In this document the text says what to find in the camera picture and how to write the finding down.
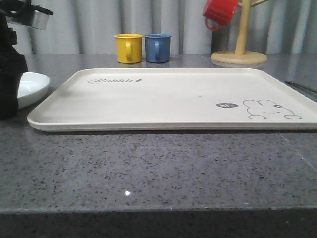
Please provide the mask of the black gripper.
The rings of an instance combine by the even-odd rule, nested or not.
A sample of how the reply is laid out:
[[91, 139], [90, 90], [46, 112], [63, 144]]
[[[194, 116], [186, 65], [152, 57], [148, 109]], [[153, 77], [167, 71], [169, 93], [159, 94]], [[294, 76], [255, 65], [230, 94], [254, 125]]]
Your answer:
[[17, 114], [18, 88], [23, 73], [28, 71], [25, 56], [13, 45], [17, 44], [16, 32], [7, 25], [6, 16], [0, 15], [0, 119]]

